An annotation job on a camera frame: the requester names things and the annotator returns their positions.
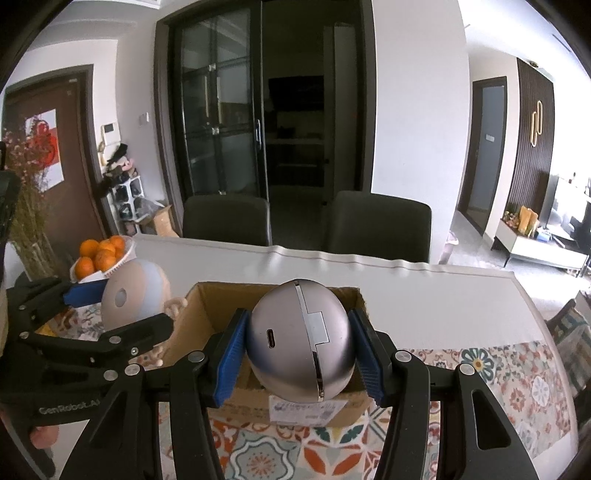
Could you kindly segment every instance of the shelf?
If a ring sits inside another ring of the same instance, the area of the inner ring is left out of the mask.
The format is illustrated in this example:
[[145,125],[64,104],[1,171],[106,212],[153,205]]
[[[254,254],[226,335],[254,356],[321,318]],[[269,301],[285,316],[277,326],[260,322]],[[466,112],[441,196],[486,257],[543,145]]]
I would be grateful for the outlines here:
[[267,145],[324,145],[321,138],[269,138]]

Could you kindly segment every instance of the brown wooden door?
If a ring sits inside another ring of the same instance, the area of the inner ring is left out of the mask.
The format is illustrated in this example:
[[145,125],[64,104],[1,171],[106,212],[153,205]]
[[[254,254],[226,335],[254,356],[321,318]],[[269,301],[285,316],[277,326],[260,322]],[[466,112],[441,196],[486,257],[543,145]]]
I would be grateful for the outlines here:
[[[80,108],[84,74],[68,75],[45,80],[9,92],[4,106],[3,126],[18,131],[28,118],[45,114],[51,120],[49,128],[56,127],[57,150],[61,162],[63,181],[46,191],[50,214],[46,234],[56,255],[71,265],[78,257],[79,245],[87,238],[103,239],[105,228],[100,221],[98,207],[91,193],[87,172],[87,159],[82,143]],[[52,177],[60,172],[56,170]]]

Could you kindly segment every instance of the mandarin orange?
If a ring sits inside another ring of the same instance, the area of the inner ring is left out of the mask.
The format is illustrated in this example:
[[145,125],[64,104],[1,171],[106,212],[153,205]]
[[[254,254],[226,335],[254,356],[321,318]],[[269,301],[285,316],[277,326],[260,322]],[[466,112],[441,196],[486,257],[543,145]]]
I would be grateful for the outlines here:
[[120,235],[113,235],[109,238],[109,241],[115,246],[115,248],[119,248],[121,250],[125,250],[125,239]]
[[94,258],[98,249],[99,243],[96,240],[89,238],[80,244],[80,256]]
[[80,257],[76,266],[74,267],[74,273],[78,280],[82,280],[88,275],[92,275],[95,272],[95,266],[90,257]]
[[106,249],[101,249],[95,257],[95,268],[106,272],[108,269],[113,268],[117,263],[115,254]]
[[115,255],[115,246],[109,240],[103,240],[100,242],[98,250],[108,250],[113,255]]

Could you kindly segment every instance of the dark gray chair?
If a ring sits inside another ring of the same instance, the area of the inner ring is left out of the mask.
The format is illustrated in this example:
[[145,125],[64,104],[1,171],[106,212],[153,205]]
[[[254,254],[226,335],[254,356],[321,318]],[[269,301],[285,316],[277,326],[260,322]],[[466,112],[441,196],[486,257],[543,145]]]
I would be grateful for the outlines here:
[[339,192],[330,212],[326,251],[429,262],[431,208],[387,195]]
[[242,194],[195,195],[184,205],[183,237],[272,245],[269,202]]

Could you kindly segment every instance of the silver spherical device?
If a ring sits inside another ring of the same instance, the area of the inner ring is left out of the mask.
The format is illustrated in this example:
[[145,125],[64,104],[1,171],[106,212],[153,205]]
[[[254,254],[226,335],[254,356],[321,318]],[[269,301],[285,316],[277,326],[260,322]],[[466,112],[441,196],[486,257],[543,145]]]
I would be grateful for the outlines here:
[[333,398],[355,365],[345,309],[311,280],[291,280],[260,299],[246,329],[246,353],[267,390],[298,403]]

